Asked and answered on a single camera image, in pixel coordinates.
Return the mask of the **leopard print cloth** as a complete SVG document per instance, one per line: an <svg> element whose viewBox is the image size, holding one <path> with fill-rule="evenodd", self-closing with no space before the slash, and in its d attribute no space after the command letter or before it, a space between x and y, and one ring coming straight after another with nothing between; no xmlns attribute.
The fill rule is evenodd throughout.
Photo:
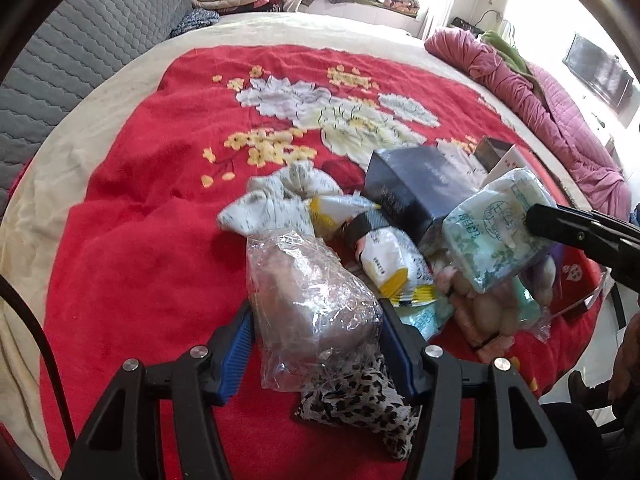
<svg viewBox="0 0 640 480"><path fill-rule="evenodd" d="M295 410L307 422L370 431L394 460L408 460L420 414L395 388L380 352L308 382Z"/></svg>

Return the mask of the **brown item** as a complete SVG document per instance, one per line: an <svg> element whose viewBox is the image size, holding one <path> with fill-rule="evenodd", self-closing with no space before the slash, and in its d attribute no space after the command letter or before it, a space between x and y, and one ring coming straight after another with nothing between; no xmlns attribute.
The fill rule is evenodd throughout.
<svg viewBox="0 0 640 480"><path fill-rule="evenodd" d="M324 240L293 229L252 235L246 261L264 388L299 392L373 360L382 308Z"/></svg>

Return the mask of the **green flower tissue pack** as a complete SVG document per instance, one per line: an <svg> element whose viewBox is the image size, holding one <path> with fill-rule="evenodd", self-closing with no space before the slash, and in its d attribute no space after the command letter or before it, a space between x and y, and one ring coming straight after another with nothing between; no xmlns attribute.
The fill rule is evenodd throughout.
<svg viewBox="0 0 640 480"><path fill-rule="evenodd" d="M526 214L556 203L533 171L515 168L481 188L442 220L454 266L479 294L518 274L549 251L529 233Z"/></svg>

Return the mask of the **white floral fabric bundle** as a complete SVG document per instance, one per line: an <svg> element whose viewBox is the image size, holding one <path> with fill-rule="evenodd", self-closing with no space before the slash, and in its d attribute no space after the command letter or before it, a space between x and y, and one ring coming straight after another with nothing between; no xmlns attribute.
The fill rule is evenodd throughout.
<svg viewBox="0 0 640 480"><path fill-rule="evenodd" d="M244 237L272 230L314 236L310 201L342 195L337 182L310 160L292 162L265 177L247 180L246 193L217 214L217 226Z"/></svg>

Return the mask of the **small mint tissue pack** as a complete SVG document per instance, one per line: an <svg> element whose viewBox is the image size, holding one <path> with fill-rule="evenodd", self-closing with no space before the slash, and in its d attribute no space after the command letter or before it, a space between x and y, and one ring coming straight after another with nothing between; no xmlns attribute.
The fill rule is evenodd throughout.
<svg viewBox="0 0 640 480"><path fill-rule="evenodd" d="M425 341L430 341L442 331L454 307L448 301L434 301L421 307L400 307L396 312L401 322L415 327Z"/></svg>

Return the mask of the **bag of pink white items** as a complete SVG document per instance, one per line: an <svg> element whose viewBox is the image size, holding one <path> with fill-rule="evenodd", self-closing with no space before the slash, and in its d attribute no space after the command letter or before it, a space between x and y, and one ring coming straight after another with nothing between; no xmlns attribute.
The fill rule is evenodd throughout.
<svg viewBox="0 0 640 480"><path fill-rule="evenodd" d="M505 356L520 330L542 342L549 339L549 307L556 279L552 257L544 257L482 294L451 263L436 262L433 270L438 292L452 307L452 316L480 362Z"/></svg>

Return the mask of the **pink quilted duvet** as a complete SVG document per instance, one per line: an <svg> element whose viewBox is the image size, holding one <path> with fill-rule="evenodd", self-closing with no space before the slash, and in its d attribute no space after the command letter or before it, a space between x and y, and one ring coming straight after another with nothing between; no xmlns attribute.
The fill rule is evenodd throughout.
<svg viewBox="0 0 640 480"><path fill-rule="evenodd" d="M629 218L631 190L622 168L551 74L529 62L534 81L514 73L493 47L460 28L435 32L425 41L425 50L506 104L559 159L593 209Z"/></svg>

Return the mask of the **yellow white tissue pack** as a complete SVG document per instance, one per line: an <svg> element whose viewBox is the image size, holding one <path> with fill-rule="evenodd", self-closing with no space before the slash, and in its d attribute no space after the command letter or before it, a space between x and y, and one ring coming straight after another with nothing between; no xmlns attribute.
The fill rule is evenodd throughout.
<svg viewBox="0 0 640 480"><path fill-rule="evenodd" d="M436 300L434 280L411 238L382 207L362 196L320 195L309 202L316 233L340 236L382 297L396 308L420 308Z"/></svg>

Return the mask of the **red floral blanket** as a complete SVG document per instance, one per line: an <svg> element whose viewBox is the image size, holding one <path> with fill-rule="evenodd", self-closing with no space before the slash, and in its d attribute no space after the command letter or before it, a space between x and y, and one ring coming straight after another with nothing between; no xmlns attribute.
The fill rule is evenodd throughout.
<svg viewBox="0 0 640 480"><path fill-rule="evenodd" d="M245 240L217 228L246 181L309 160L362 185L374 146L483 136L510 143L498 105L434 68L294 46L196 49L177 58L116 127L70 208L46 300L46 332L76 430L127 358L172 361L232 319ZM540 396L587 348L602 301L556 318L547 342L508 353ZM254 347L240 390L214 411L235 479L400 479L372 434L302 422L295 393L260 386Z"/></svg>

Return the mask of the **red white cardboard box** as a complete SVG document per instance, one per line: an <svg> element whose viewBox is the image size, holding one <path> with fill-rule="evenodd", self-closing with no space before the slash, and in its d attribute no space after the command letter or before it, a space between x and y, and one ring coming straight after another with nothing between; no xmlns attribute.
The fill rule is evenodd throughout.
<svg viewBox="0 0 640 480"><path fill-rule="evenodd" d="M487 172L483 180L484 185L488 185L513 169L528 166L528 160L515 144L490 136L484 136L480 140L474 156Z"/></svg>

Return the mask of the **dark blue box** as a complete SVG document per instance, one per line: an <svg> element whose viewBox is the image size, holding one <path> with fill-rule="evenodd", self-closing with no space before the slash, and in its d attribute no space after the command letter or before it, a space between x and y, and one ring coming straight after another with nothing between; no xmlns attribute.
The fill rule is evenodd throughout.
<svg viewBox="0 0 640 480"><path fill-rule="evenodd" d="M474 193L465 176L429 145L374 152L362 189L413 240Z"/></svg>

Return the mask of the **green cloth on duvet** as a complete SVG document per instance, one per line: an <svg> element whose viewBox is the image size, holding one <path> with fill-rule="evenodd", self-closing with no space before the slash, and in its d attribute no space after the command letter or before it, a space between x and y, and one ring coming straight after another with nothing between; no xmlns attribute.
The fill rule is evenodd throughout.
<svg viewBox="0 0 640 480"><path fill-rule="evenodd" d="M530 81L535 80L534 75L530 72L526 61L521 57L518 49L508 44L498 32L488 30L488 32L484 32L484 34L480 36L480 41L493 47L514 73L518 73Z"/></svg>

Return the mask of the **cream bed sheet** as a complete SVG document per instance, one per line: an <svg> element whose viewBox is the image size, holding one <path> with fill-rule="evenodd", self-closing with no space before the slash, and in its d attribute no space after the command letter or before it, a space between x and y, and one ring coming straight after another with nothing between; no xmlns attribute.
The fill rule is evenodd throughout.
<svg viewBox="0 0 640 480"><path fill-rule="evenodd" d="M562 162L524 122L498 98L426 52L423 40L408 32L305 13L244 14L223 18L220 25L187 32L142 54L90 94L56 126L17 183L1 222L1 274L35 313L46 317L46 297L70 208L85 197L90 174L103 162L116 134L134 108L160 84L170 62L193 48L242 46L272 47L298 44L328 47L356 54L372 54L424 68L480 92L506 126L539 157L570 205L589 208L586 196ZM54 438L44 424L40 364L32 336L17 315L1 300L1 429L8 430L22 451L53 477L60 474L50 443L67 450L64 431Z"/></svg>

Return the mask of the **dark patterned pillow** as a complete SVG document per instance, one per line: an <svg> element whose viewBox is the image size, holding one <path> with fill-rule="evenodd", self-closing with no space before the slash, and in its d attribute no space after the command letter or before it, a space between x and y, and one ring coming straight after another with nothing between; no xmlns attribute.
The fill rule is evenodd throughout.
<svg viewBox="0 0 640 480"><path fill-rule="evenodd" d="M200 28L213 26L220 20L220 15L214 10L194 8L187 13L182 20L169 33L170 38L175 38Z"/></svg>

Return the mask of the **grey quilted headboard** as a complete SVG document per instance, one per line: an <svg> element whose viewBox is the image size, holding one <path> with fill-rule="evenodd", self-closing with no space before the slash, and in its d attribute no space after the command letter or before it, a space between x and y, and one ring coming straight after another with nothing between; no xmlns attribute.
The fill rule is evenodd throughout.
<svg viewBox="0 0 640 480"><path fill-rule="evenodd" d="M63 0L1 84L1 200L50 132L88 94L166 40L190 0Z"/></svg>

